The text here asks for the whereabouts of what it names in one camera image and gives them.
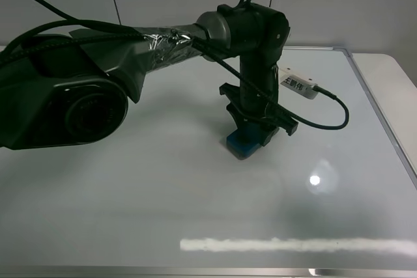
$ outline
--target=robotic arm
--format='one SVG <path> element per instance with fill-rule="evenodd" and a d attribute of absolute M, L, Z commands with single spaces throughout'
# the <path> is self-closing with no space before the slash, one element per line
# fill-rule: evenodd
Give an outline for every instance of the robotic arm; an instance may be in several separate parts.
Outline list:
<path fill-rule="evenodd" d="M 67 21 L 92 25 L 70 16 Z M 220 87 L 237 125 L 227 144 L 238 157 L 265 146 L 279 128 L 292 135 L 296 119 L 308 122 L 278 105 L 276 63 L 290 31 L 281 12 L 240 0 L 234 8 L 220 5 L 203 13 L 190 25 L 120 31 L 121 25 L 97 23 L 70 36 L 38 35 L 42 25 L 0 54 L 0 145 L 17 150 L 101 140 L 122 123 L 127 99 L 139 101 L 148 72 L 199 55 L 240 79 L 239 87 Z M 236 56 L 240 73 L 223 61 Z M 345 127 L 345 112 L 341 126 L 323 128 Z"/>

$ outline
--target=white table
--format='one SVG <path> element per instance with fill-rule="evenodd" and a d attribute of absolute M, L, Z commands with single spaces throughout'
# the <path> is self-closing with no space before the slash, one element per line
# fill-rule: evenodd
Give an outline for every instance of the white table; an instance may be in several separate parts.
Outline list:
<path fill-rule="evenodd" d="M 0 151 L 0 277 L 415 277 L 414 173 L 352 59 L 286 49 L 280 63 L 336 93 L 348 127 L 299 125 L 238 161 L 223 146 L 235 125 L 218 94 L 238 82 L 197 58 L 151 73 L 99 143 Z M 280 103 L 323 124 L 343 119 L 322 96 L 281 89 Z"/>

